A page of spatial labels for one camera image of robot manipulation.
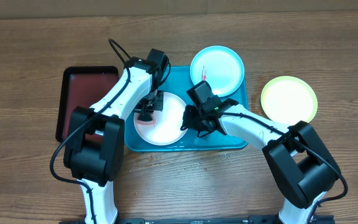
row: cable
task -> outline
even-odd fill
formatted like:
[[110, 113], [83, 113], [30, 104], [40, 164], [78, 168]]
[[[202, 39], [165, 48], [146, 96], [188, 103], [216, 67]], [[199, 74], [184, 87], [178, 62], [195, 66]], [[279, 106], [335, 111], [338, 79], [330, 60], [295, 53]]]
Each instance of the cable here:
[[314, 215], [317, 207], [320, 207], [320, 205], [324, 202], [329, 202], [332, 200], [338, 200], [341, 199], [343, 197], [346, 196], [347, 191], [348, 191], [348, 186], [347, 186], [347, 182], [345, 180], [345, 178], [342, 176], [341, 173], [339, 173], [338, 170], [336, 170], [328, 161], [326, 161], [325, 159], [323, 159], [319, 154], [315, 153], [313, 150], [311, 150], [310, 148], [308, 148], [306, 145], [304, 145], [302, 142], [299, 142], [296, 139], [292, 139], [292, 142], [294, 142], [295, 144], [297, 144], [299, 147], [305, 149], [308, 153], [314, 155], [315, 157], [317, 157], [319, 160], [321, 160], [323, 163], [325, 163], [329, 168], [331, 168], [335, 174], [339, 177], [339, 179], [341, 180], [342, 184], [343, 184], [343, 192], [337, 196], [333, 196], [333, 197], [329, 197], [329, 198], [323, 198], [321, 200], [318, 200], [314, 205], [313, 205], [313, 209], [311, 211], [311, 213], [309, 214], [308, 219], [306, 220], [306, 223], [309, 223], [311, 221], [311, 217]]
[[167, 78], [168, 78], [169, 74], [171, 73], [171, 62], [168, 61], [168, 65], [169, 65], [168, 74], [167, 74], [167, 76], [160, 82], [160, 86], [162, 86], [162, 84], [164, 84], [165, 81], [167, 81]]
[[[249, 116], [249, 115], [246, 115], [246, 114], [242, 114], [242, 113], [210, 113], [210, 114], [207, 114], [205, 115], [204, 117], [208, 117], [208, 116], [216, 116], [218, 115], [219, 117], [222, 116], [222, 115], [228, 115], [228, 116], [239, 116], [241, 118], [247, 118], [247, 119], [251, 119], [253, 121], [255, 121], [256, 123], [262, 125], [263, 127], [277, 133], [277, 134], [280, 134], [280, 135], [285, 135], [285, 133], [277, 130], [276, 128], [274, 128], [273, 126], [269, 126], [268, 124], [264, 123], [263, 121], [253, 117], [253, 116]], [[184, 131], [185, 129], [187, 129], [186, 125], [191, 123], [194, 119], [200, 119], [200, 118], [193, 118], [191, 121], [187, 122], [186, 124], [182, 125], [182, 127], [180, 128], [181, 131]], [[345, 180], [345, 178], [342, 176], [342, 174], [336, 170], [327, 160], [325, 160], [324, 158], [322, 158], [319, 154], [315, 153], [313, 150], [311, 150], [310, 148], [308, 148], [307, 146], [305, 146], [302, 142], [299, 142], [298, 140], [296, 139], [291, 139], [292, 142], [294, 142], [295, 144], [297, 144], [299, 147], [305, 149], [308, 153], [314, 155], [316, 158], [318, 158], [319, 160], [321, 160], [324, 164], [326, 164], [330, 169], [332, 169], [334, 171], [334, 173], [338, 176], [338, 178], [341, 180], [342, 184], [343, 184], [343, 187], [344, 187], [344, 190], [341, 194], [337, 195], [337, 196], [333, 196], [333, 197], [328, 197], [328, 198], [323, 198], [321, 200], [318, 200], [314, 205], [313, 205], [313, 208], [312, 208], [312, 211], [310, 212], [309, 214], [309, 217], [308, 219], [306, 220], [306, 223], [309, 223], [311, 221], [311, 218], [313, 217], [317, 207], [319, 207], [322, 203], [324, 202], [329, 202], [329, 201], [333, 201], [333, 200], [338, 200], [338, 199], [341, 199], [343, 197], [346, 196], [347, 194], [347, 191], [349, 189], [349, 187], [347, 186], [347, 182]]]
[[115, 48], [115, 45], [117, 45], [117, 47], [119, 47], [129, 58], [130, 56], [128, 55], [128, 53], [126, 53], [126, 51], [119, 45], [117, 44], [117, 42], [115, 42], [112, 39], [109, 39], [109, 43], [110, 46], [112, 47], [112, 49], [115, 51], [115, 53], [117, 54], [117, 56], [121, 59], [121, 61], [124, 63], [124, 69], [127, 70], [128, 72], [128, 78], [124, 84], [124, 86], [118, 91], [118, 93], [103, 107], [101, 108], [97, 113], [95, 113], [94, 115], [92, 115], [89, 119], [87, 119], [84, 123], [82, 123], [77, 129], [75, 129], [69, 136], [67, 136], [67, 138], [56, 148], [55, 152], [52, 155], [52, 158], [50, 159], [50, 164], [49, 164], [49, 169], [50, 169], [50, 173], [53, 175], [54, 178], [56, 178], [57, 180], [60, 180], [62, 182], [66, 182], [66, 183], [71, 183], [71, 184], [79, 184], [82, 185], [83, 187], [86, 188], [86, 193], [89, 194], [89, 205], [91, 207], [91, 219], [93, 220], [94, 224], [97, 224], [96, 222], [96, 215], [94, 214], [94, 207], [93, 207], [93, 196], [92, 196], [92, 189], [89, 187], [88, 184], [78, 181], [78, 180], [71, 180], [71, 179], [67, 179], [64, 177], [60, 177], [59, 175], [56, 174], [55, 169], [53, 167], [54, 163], [55, 163], [55, 159], [58, 155], [58, 153], [60, 152], [60, 150], [62, 150], [62, 148], [66, 145], [66, 143], [68, 142], [69, 139], [71, 139], [78, 131], [80, 131], [81, 129], [83, 129], [85, 126], [87, 126], [88, 124], [90, 124], [93, 120], [95, 120], [101, 113], [103, 113], [103, 111], [105, 111], [107, 108], [109, 108], [112, 103], [121, 95], [121, 93], [125, 90], [125, 88], [128, 86], [129, 82], [131, 81], [131, 72], [129, 71], [129, 67], [127, 67], [125, 65], [125, 60], [123, 59], [123, 57], [121, 56], [121, 54], [117, 51], [117, 49]]

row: plate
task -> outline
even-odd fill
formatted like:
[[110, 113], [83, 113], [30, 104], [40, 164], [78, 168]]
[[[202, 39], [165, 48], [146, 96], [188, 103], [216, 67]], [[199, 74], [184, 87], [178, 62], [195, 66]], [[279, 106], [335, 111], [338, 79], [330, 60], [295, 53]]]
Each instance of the plate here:
[[207, 47], [196, 54], [190, 66], [194, 85], [205, 80], [212, 92], [219, 97], [234, 93], [245, 74], [244, 64], [238, 54], [223, 46]]
[[279, 123], [294, 125], [310, 122], [317, 112], [313, 89], [296, 77], [282, 76], [270, 80], [260, 96], [265, 114]]
[[153, 112], [153, 121], [138, 121], [135, 113], [134, 124], [139, 136], [150, 144], [166, 146], [181, 139], [187, 130], [180, 131], [186, 103], [173, 93], [164, 92], [163, 110]]

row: wooden table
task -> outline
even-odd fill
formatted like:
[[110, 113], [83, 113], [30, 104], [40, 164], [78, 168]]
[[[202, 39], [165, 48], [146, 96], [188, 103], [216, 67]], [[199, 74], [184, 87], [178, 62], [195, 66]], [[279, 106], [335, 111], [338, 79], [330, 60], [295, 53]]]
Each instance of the wooden table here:
[[[318, 97], [311, 122], [349, 183], [346, 198], [318, 214], [358, 222], [358, 11], [95, 17], [0, 21], [0, 223], [57, 223], [85, 214], [79, 186], [55, 180], [49, 160], [65, 68], [121, 63], [107, 39], [145, 58], [166, 51], [189, 65], [210, 45], [235, 50], [246, 66], [251, 111], [274, 77], [309, 83]], [[70, 177], [62, 155], [57, 172]], [[133, 153], [115, 181], [122, 217], [203, 218], [274, 214], [282, 207], [262, 153]], [[342, 191], [337, 182], [328, 195]]]

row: light blue plate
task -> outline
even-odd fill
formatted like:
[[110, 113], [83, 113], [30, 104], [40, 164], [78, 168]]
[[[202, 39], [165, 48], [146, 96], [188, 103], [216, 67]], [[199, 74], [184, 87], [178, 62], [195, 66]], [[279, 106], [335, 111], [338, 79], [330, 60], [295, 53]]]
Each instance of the light blue plate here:
[[219, 97], [234, 93], [244, 80], [245, 68], [240, 56], [223, 46], [207, 47], [196, 54], [190, 66], [193, 84], [205, 80]]
[[[190, 78], [190, 66], [173, 66], [167, 81], [159, 89], [179, 96], [188, 105], [194, 105], [186, 93], [186, 91], [193, 86], [193, 82]], [[238, 101], [248, 109], [245, 79], [243, 79], [240, 87], [235, 90], [233, 94], [221, 99], [224, 101], [227, 98], [232, 98], [233, 100]], [[239, 138], [225, 136], [217, 131], [201, 139], [196, 135], [197, 131], [188, 130], [179, 141], [167, 146], [156, 146], [144, 141], [137, 134], [134, 125], [134, 113], [131, 113], [125, 122], [125, 143], [129, 149], [136, 152], [242, 149], [247, 145], [245, 141]]]

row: blue tray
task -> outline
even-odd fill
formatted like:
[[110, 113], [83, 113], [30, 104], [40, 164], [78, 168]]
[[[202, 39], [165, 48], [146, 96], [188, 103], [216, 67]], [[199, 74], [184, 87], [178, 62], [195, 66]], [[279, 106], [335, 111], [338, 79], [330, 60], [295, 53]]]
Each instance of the blue tray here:
[[[173, 93], [179, 96], [187, 105], [193, 105], [186, 91], [193, 87], [190, 78], [190, 66], [173, 66], [167, 81], [159, 90]], [[222, 97], [222, 101], [232, 98], [244, 105], [248, 109], [248, 99], [246, 91], [246, 80], [233, 94]], [[198, 151], [198, 150], [222, 150], [222, 149], [242, 149], [247, 142], [232, 136], [225, 136], [217, 131], [203, 138], [197, 137], [197, 131], [188, 130], [186, 134], [177, 142], [167, 146], [155, 146], [144, 141], [138, 134], [134, 125], [134, 113], [125, 122], [125, 143], [127, 147], [135, 152], [168, 152], [168, 151]]]

